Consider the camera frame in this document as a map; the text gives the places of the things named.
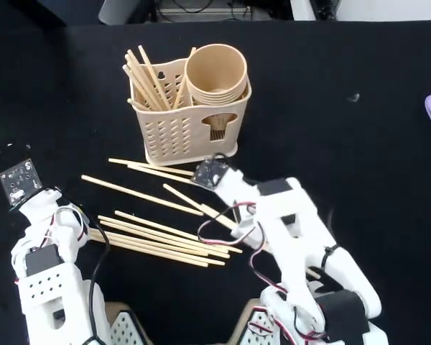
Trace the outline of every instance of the paper cup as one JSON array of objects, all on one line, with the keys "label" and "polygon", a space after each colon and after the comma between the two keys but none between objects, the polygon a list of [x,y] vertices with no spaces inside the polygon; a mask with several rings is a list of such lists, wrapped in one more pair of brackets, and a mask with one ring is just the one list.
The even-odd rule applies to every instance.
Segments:
[{"label": "paper cup", "polygon": [[199,103],[229,104],[246,88],[246,59],[229,45],[206,45],[187,59],[185,77]]}]

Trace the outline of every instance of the black tablecloth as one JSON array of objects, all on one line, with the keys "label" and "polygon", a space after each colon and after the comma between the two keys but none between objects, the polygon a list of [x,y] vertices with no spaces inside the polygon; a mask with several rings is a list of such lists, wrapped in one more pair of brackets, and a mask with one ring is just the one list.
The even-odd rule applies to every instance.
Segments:
[{"label": "black tablecloth", "polygon": [[[0,171],[31,157],[46,184],[66,189],[93,214],[120,209],[195,231],[200,217],[80,175],[176,201],[159,187],[164,180],[107,163],[144,161],[121,66],[138,44],[158,63],[212,42],[245,54],[254,89],[233,164],[256,180],[295,176],[321,210],[335,208],[337,241],[381,296],[375,323],[393,344],[431,344],[431,123],[424,108],[431,22],[151,24],[0,35]],[[209,192],[179,187],[221,208]],[[0,185],[0,344],[25,344],[9,250],[26,221],[7,209]],[[85,277],[101,251],[91,243],[80,251]],[[264,288],[247,266],[249,253],[233,255],[224,268],[200,269],[113,249],[98,281],[106,300],[128,303],[157,344],[226,341],[246,301]],[[258,266],[279,279],[268,255]]]}]

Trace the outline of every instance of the white robotic arm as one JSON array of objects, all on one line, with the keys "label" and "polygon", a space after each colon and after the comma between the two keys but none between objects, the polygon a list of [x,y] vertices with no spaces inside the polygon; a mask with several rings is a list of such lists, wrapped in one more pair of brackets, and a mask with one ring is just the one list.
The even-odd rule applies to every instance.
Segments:
[{"label": "white robotic arm", "polygon": [[[237,210],[238,227],[231,235],[241,238],[249,233],[244,241],[255,249],[263,245],[265,237],[265,250],[273,255],[281,270],[281,286],[287,296],[283,300],[275,287],[268,287],[261,299],[269,314],[283,322],[296,344],[309,340],[300,334],[319,334],[331,344],[351,345],[349,338],[354,337],[357,329],[348,329],[348,338],[344,329],[335,330],[335,323],[345,323],[344,319],[334,319],[336,308],[353,308],[355,313],[362,313],[357,325],[363,329],[360,344],[388,344],[386,334],[367,322],[381,312],[378,295],[351,255],[336,244],[296,179],[249,185],[241,171],[207,159],[198,167],[193,182],[214,191],[228,206],[243,201],[255,203],[255,211],[248,207]],[[327,275],[342,289],[321,298],[310,289],[307,272],[318,277]],[[311,338],[316,344],[324,344],[318,337]]]},{"label": "white robotic arm", "polygon": [[[90,294],[91,281],[83,280],[75,266],[78,250],[88,240],[88,220],[71,203],[59,206],[61,192],[42,189],[33,170],[28,160],[0,174],[10,204],[30,222],[11,251],[29,343],[110,345],[101,289],[94,284]],[[90,295],[96,331],[90,317]]]}]

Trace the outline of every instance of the wooden chopstick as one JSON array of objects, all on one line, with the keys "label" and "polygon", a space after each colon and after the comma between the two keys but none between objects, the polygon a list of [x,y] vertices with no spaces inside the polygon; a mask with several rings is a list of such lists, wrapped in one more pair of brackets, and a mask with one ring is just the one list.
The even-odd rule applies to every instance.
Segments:
[{"label": "wooden chopstick", "polygon": [[[193,199],[189,198],[185,194],[182,194],[180,191],[176,190],[175,188],[171,187],[170,185],[168,185],[166,183],[163,185],[163,188],[168,190],[169,192],[171,192],[172,194],[174,194],[178,198],[184,200],[186,203],[189,203],[191,206],[193,206],[197,210],[210,216],[211,218],[215,218],[218,214],[220,214],[220,212],[214,210],[213,208],[211,208],[207,205],[204,205],[204,204],[200,205],[199,203],[197,203]],[[225,217],[224,215],[218,216],[215,220],[218,221],[220,224],[226,226],[230,230],[234,230],[238,226],[234,221],[232,221],[228,217]]]},{"label": "wooden chopstick", "polygon": [[[190,51],[190,56],[192,56],[195,51],[196,51],[196,48],[193,47],[192,50]],[[182,75],[182,81],[180,82],[179,91],[177,92],[177,95],[175,96],[174,106],[172,107],[173,110],[177,109],[177,107],[179,106],[180,97],[182,96],[186,82],[187,82],[187,78],[185,77],[185,74],[184,74],[184,75]]]},{"label": "wooden chopstick", "polygon": [[132,98],[128,98],[128,103],[142,111],[150,111],[150,109],[148,109],[146,106],[141,105],[139,102],[136,102]]},{"label": "wooden chopstick", "polygon": [[147,169],[146,167],[141,167],[140,165],[128,164],[128,168],[132,170],[142,171],[143,173],[147,173],[150,175],[160,176],[161,178],[169,178],[170,180],[188,183],[189,185],[195,185],[188,178],[181,178],[180,176],[171,175],[171,174],[168,174],[167,172],[165,173],[158,170]]},{"label": "wooden chopstick", "polygon": [[121,187],[120,185],[114,185],[113,183],[102,181],[102,180],[99,180],[98,178],[92,178],[91,176],[81,175],[81,179],[88,181],[88,182],[91,182],[91,183],[95,183],[96,185],[102,185],[103,187],[117,190],[119,192],[131,194],[132,196],[136,196],[137,198],[142,198],[142,199],[145,199],[147,201],[151,201],[153,203],[158,203],[158,204],[163,205],[163,206],[175,208],[176,210],[179,210],[179,211],[184,211],[184,212],[188,212],[191,214],[195,214],[196,216],[202,216],[203,215],[203,213],[201,211],[196,211],[193,208],[185,207],[185,206],[179,205],[178,203],[172,203],[170,201],[166,201],[166,200],[157,198],[155,196],[140,193],[140,192],[137,192],[137,191],[132,190],[132,189]]},{"label": "wooden chopstick", "polygon": [[160,242],[175,245],[175,246],[181,246],[181,247],[188,248],[188,249],[203,250],[203,251],[207,252],[208,254],[212,254],[212,255],[215,255],[217,257],[223,257],[225,259],[228,259],[230,257],[230,254],[227,254],[228,251],[226,249],[223,249],[223,248],[218,248],[216,246],[212,247],[212,246],[209,246],[207,244],[200,243],[200,242],[190,241],[189,239],[183,239],[182,237],[173,236],[173,235],[169,235],[169,234],[166,234],[163,232],[151,230],[148,228],[144,228],[143,226],[130,224],[130,223],[127,223],[125,221],[119,221],[119,220],[114,219],[114,218],[102,217],[102,216],[99,216],[98,218],[101,220],[101,224],[104,224],[104,225],[107,225],[110,227],[114,227],[115,229],[118,229],[118,230],[123,230],[125,232],[129,232],[130,234],[143,236],[143,237],[146,237],[148,239],[153,239],[155,241],[160,241]]},{"label": "wooden chopstick", "polygon": [[137,61],[136,57],[134,56],[133,52],[131,50],[128,50],[128,54],[124,56],[126,59],[126,64],[131,69],[134,76],[137,78],[137,80],[141,83],[142,88],[145,90],[148,99],[151,100],[150,104],[153,104],[153,106],[159,110],[162,111],[164,108],[161,106],[160,102],[157,100],[157,93],[153,89],[152,84],[150,83],[150,80],[146,76],[145,72],[142,70],[141,65],[139,64],[139,61]]},{"label": "wooden chopstick", "polygon": [[[189,234],[189,233],[187,233],[185,231],[182,231],[182,230],[174,229],[174,228],[172,228],[170,226],[165,226],[163,224],[155,223],[154,221],[148,221],[146,219],[139,218],[139,217],[136,217],[136,216],[132,216],[131,214],[124,213],[124,212],[121,212],[121,211],[115,211],[114,213],[115,213],[116,216],[120,216],[120,217],[129,219],[131,221],[136,221],[137,223],[141,223],[141,224],[144,224],[144,225],[147,225],[147,226],[152,226],[152,227],[154,227],[156,229],[167,231],[167,232],[170,232],[171,234],[182,236],[182,237],[185,237],[187,239],[192,239],[192,240],[195,240],[195,241],[200,241],[200,239],[198,238],[198,236]],[[237,253],[242,253],[243,252],[242,250],[240,250],[238,248],[233,248],[233,247],[230,247],[230,246],[216,245],[216,247],[223,248],[223,249],[226,249],[228,251],[237,252]]]},{"label": "wooden chopstick", "polygon": [[[94,241],[97,241],[97,242],[104,243],[104,240],[102,238],[91,237],[91,239],[94,240]],[[209,266],[209,264],[207,262],[201,262],[201,261],[197,261],[197,260],[194,260],[194,259],[188,259],[188,258],[185,258],[185,257],[179,257],[179,256],[174,255],[174,254],[162,253],[162,252],[158,252],[155,249],[139,248],[139,247],[135,247],[135,246],[132,246],[130,244],[121,243],[121,242],[115,241],[115,240],[110,241],[110,243],[111,243],[112,246],[115,246],[115,247],[120,247],[120,248],[124,248],[124,249],[134,250],[135,252],[149,254],[149,255],[154,255],[156,257],[164,257],[165,259],[171,259],[171,260],[174,260],[174,261],[180,261],[180,262],[184,262],[186,264],[192,264],[192,265],[200,266],[200,267],[208,267]]]},{"label": "wooden chopstick", "polygon": [[[93,236],[102,236],[101,232],[97,229],[94,229],[94,228],[91,228],[91,234]],[[193,249],[187,249],[187,248],[172,246],[172,245],[163,244],[160,242],[149,241],[147,239],[138,239],[137,237],[116,234],[116,233],[110,232],[110,231],[106,231],[106,235],[109,239],[116,239],[117,241],[127,242],[128,244],[131,244],[131,245],[136,244],[136,243],[148,244],[150,246],[174,250],[175,252],[182,252],[182,253],[187,253],[187,254],[199,255],[201,257],[207,257],[208,256],[208,253],[203,252],[203,251],[196,251]]]},{"label": "wooden chopstick", "polygon": [[159,82],[157,76],[155,75],[155,71],[153,70],[153,66],[150,63],[149,57],[147,56],[147,54],[145,53],[144,48],[140,45],[139,46],[139,51],[141,53],[142,56],[142,60],[145,62],[145,67],[147,67],[147,70],[149,71],[150,76],[152,77],[153,82],[155,83],[155,85],[157,86],[157,90],[159,95],[161,96],[164,106],[166,106],[167,110],[171,110],[170,104],[167,101],[166,95],[164,94],[164,91],[161,87],[161,83]]},{"label": "wooden chopstick", "polygon": [[148,169],[153,169],[153,170],[166,171],[169,173],[174,173],[174,174],[179,174],[179,175],[193,176],[192,171],[176,169],[174,167],[159,167],[158,165],[151,165],[151,164],[142,163],[142,162],[135,162],[132,160],[119,160],[116,158],[109,158],[108,161],[110,163],[123,164],[123,165],[132,164],[132,165],[138,165],[140,167],[146,167]]},{"label": "wooden chopstick", "polygon": [[131,71],[131,69],[129,68],[129,66],[123,65],[123,70],[128,75],[129,79],[132,81],[132,83],[134,84],[134,86],[136,87],[136,89],[138,90],[138,92],[142,95],[142,97],[144,97],[144,99],[147,102],[149,102],[150,109],[158,111],[159,109],[153,104],[153,102],[151,101],[150,97],[147,95],[147,92],[142,87],[142,84],[139,82],[139,80],[137,79],[137,77]]},{"label": "wooden chopstick", "polygon": [[148,232],[145,232],[145,231],[134,230],[134,229],[129,228],[128,226],[123,226],[123,225],[111,223],[109,221],[101,221],[101,224],[105,225],[105,226],[108,226],[110,228],[113,228],[113,229],[117,229],[117,230],[122,230],[122,231],[125,231],[125,232],[129,232],[130,234],[134,234],[134,235],[137,235],[137,236],[142,236],[142,237],[145,237],[146,239],[153,239],[155,241],[159,241],[159,242],[162,242],[162,243],[170,244],[172,246],[182,247],[182,248],[188,248],[188,249],[193,249],[193,250],[197,250],[197,251],[202,251],[202,252],[206,252],[207,254],[214,255],[216,257],[222,257],[224,259],[228,259],[230,257],[230,255],[227,256],[227,254],[224,254],[224,253],[213,252],[213,251],[210,251],[210,250],[204,249],[204,248],[198,248],[198,247],[195,247],[195,246],[193,246],[191,244],[186,244],[186,243],[182,243],[182,242],[178,242],[178,241],[173,241],[173,240],[170,240],[170,239],[166,239],[164,237],[155,236],[155,235],[149,234]]},{"label": "wooden chopstick", "polygon": [[[95,238],[103,238],[102,235],[92,235]],[[191,255],[191,254],[186,254],[186,253],[182,253],[182,252],[176,252],[175,250],[171,250],[171,249],[165,249],[165,248],[159,248],[156,247],[155,245],[148,245],[148,244],[140,244],[140,243],[128,243],[127,241],[121,241],[118,240],[117,238],[113,238],[112,241],[115,242],[120,242],[120,243],[124,243],[124,244],[128,244],[137,248],[144,248],[144,249],[150,249],[150,250],[155,250],[159,253],[164,253],[164,254],[171,254],[171,255],[175,255],[177,257],[185,257],[187,259],[193,259],[199,262],[205,262],[207,264],[213,264],[213,265],[219,265],[219,266],[225,266],[225,262],[220,261],[220,260],[214,260],[214,259],[208,259],[207,257],[198,257],[195,255]]]},{"label": "wooden chopstick", "polygon": [[142,218],[139,218],[139,217],[136,217],[136,216],[132,216],[131,214],[124,213],[124,212],[121,212],[121,211],[115,211],[114,213],[115,213],[116,216],[120,216],[120,217],[129,219],[130,221],[136,221],[137,223],[141,223],[141,224],[144,224],[144,225],[147,225],[147,226],[153,226],[156,229],[160,229],[160,230],[169,232],[169,233],[177,235],[177,236],[181,236],[181,237],[185,237],[187,239],[192,239],[194,241],[198,241],[198,236],[189,234],[189,233],[187,233],[185,231],[177,230],[177,229],[171,228],[170,226],[161,225],[161,224],[155,223],[153,221],[148,221],[146,219],[142,219]]},{"label": "wooden chopstick", "polygon": [[225,247],[221,248],[221,247],[218,247],[218,246],[214,246],[212,244],[204,244],[204,243],[199,242],[199,241],[192,241],[191,239],[186,239],[186,238],[183,238],[183,237],[166,234],[166,233],[161,232],[161,231],[157,231],[157,230],[145,228],[145,227],[140,226],[140,225],[128,223],[127,221],[120,221],[119,219],[115,219],[115,218],[111,218],[111,217],[105,217],[105,216],[101,216],[101,215],[98,215],[98,219],[101,220],[101,221],[107,221],[109,223],[118,224],[118,225],[121,225],[121,226],[126,226],[126,227],[128,227],[130,229],[134,229],[134,230],[137,230],[137,231],[145,231],[148,234],[159,236],[159,237],[164,237],[166,239],[170,239],[170,240],[173,240],[173,241],[182,242],[182,243],[186,243],[186,244],[191,244],[194,247],[198,247],[198,248],[201,248],[201,249],[204,249],[204,250],[210,250],[210,251],[213,251],[213,252],[218,252],[218,253],[223,253],[223,254],[228,253],[228,248],[225,248]]}]

